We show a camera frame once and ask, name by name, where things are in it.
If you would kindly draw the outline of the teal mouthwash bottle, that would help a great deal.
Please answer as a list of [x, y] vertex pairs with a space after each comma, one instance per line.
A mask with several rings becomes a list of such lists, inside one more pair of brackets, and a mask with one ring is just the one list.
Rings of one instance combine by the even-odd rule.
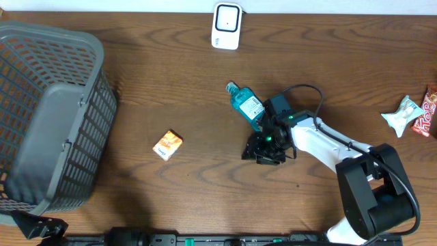
[[231, 96], [232, 107], [245, 117], [254, 131], [260, 132], [259, 122], [264, 115], [264, 106], [261, 100], [250, 88], [240, 88], [233, 81], [230, 81], [225, 89]]

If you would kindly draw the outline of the small orange tissue pack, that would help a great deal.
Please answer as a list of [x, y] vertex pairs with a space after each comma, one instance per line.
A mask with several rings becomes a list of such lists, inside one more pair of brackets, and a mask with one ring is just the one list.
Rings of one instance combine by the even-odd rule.
[[168, 161], [182, 144], [183, 138], [173, 130], [168, 130], [152, 149], [161, 159]]

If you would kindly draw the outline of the mint green snack pouch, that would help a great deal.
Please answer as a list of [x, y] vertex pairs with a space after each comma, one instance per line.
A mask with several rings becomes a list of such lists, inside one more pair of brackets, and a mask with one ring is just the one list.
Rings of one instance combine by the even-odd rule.
[[395, 130], [397, 137], [400, 138], [407, 124], [424, 113], [425, 111], [412, 101], [409, 96], [405, 96], [395, 113], [382, 113], [381, 116]]

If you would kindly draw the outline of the red Top chocolate bar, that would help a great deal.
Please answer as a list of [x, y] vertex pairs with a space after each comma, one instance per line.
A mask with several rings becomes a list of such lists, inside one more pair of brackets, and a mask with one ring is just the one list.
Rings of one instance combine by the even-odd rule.
[[421, 104], [424, 114], [420, 115], [410, 127], [414, 132], [429, 137], [432, 119], [436, 110], [436, 87], [429, 86]]

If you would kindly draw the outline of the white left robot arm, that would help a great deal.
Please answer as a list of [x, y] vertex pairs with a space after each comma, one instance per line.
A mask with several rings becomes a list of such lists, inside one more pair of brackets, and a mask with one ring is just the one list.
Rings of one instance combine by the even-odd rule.
[[41, 217], [13, 210], [11, 216], [26, 239], [42, 238], [40, 245], [58, 245], [62, 242], [68, 224], [62, 219]]

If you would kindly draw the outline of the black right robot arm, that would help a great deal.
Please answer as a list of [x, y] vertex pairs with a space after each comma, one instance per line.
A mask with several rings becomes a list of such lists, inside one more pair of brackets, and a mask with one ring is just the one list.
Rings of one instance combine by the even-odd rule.
[[242, 159], [278, 165], [287, 150], [303, 151], [335, 172], [344, 218], [328, 229], [328, 242], [368, 245], [392, 228], [414, 219], [405, 234], [421, 221], [415, 197], [397, 151], [384, 143], [373, 147], [354, 141], [326, 126], [309, 111], [266, 113], [262, 130], [248, 139]]

